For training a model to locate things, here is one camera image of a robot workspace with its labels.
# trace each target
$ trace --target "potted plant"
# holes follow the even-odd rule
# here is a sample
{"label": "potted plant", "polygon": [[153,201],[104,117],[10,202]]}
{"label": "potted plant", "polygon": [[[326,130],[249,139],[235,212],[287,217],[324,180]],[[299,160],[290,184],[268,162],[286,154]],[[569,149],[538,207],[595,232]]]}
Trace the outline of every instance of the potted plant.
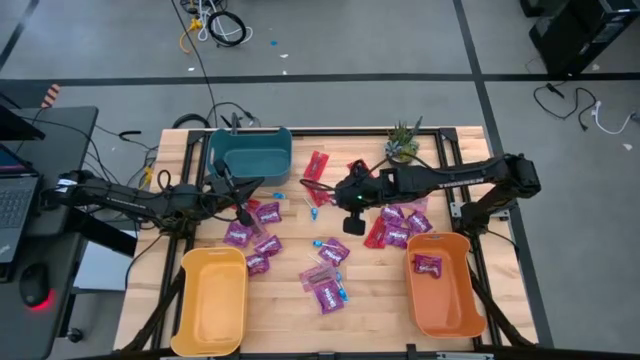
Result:
{"label": "potted plant", "polygon": [[385,144],[384,151],[387,160],[392,165],[405,165],[413,161],[409,155],[415,156],[420,148],[420,144],[413,140],[413,137],[418,134],[421,123],[422,116],[413,129],[409,129],[406,122],[398,122],[398,125],[394,126],[393,132],[388,132],[389,141]]}

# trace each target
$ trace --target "laptop keyboard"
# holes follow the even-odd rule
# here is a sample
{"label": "laptop keyboard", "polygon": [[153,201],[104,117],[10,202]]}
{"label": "laptop keyboard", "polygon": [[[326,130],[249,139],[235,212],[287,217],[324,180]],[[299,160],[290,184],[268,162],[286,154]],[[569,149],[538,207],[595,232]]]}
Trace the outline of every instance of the laptop keyboard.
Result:
{"label": "laptop keyboard", "polygon": [[30,189],[0,190],[0,229],[17,228],[31,203]]}

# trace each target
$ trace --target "floor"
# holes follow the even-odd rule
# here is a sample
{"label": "floor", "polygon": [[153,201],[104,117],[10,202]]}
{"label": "floor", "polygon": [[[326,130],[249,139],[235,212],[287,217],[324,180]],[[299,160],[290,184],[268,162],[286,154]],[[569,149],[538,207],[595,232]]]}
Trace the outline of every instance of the floor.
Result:
{"label": "floor", "polygon": [[[556,120],[536,105],[545,70],[527,36],[535,20],[517,0],[229,0],[229,10],[253,38],[237,48],[197,46],[216,101],[241,104],[263,125],[424,116],[423,125],[485,126],[495,151],[534,160],[543,191],[520,205],[553,345],[640,352],[640,124],[612,136],[587,113],[582,131],[575,116]],[[3,1],[0,49],[15,46],[0,53],[0,91],[37,107],[60,84],[56,107],[95,105],[99,125],[141,130],[138,140],[155,144],[176,118],[211,106],[196,57],[178,48],[180,34],[169,1]],[[541,101],[568,112],[574,89],[587,88],[603,103],[605,126],[619,128],[640,107],[638,58],[637,21],[585,71],[598,75],[593,81],[560,87],[567,101],[548,92]],[[135,145],[97,130],[93,139],[120,180],[142,162]],[[109,351],[121,302],[120,294],[82,295],[72,324],[94,330],[81,344],[57,342],[52,358]]]}

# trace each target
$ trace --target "red light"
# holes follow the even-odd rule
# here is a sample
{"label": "red light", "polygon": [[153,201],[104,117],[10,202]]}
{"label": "red light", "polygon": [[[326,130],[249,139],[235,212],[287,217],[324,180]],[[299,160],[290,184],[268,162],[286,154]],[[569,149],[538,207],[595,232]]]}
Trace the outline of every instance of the red light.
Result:
{"label": "red light", "polygon": [[55,295],[53,289],[49,290],[49,295],[47,296],[47,299],[45,301],[43,301],[42,303],[30,307],[31,310],[33,311],[44,311],[49,309],[52,305],[53,305],[53,296]]}

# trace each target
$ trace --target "computer mouse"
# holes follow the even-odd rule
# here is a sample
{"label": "computer mouse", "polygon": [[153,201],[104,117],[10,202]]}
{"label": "computer mouse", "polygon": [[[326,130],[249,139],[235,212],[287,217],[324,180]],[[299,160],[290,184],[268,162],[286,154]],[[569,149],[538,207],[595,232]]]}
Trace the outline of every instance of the computer mouse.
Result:
{"label": "computer mouse", "polygon": [[49,274],[47,265],[29,265],[20,275],[20,296],[29,307],[42,304],[49,296]]}

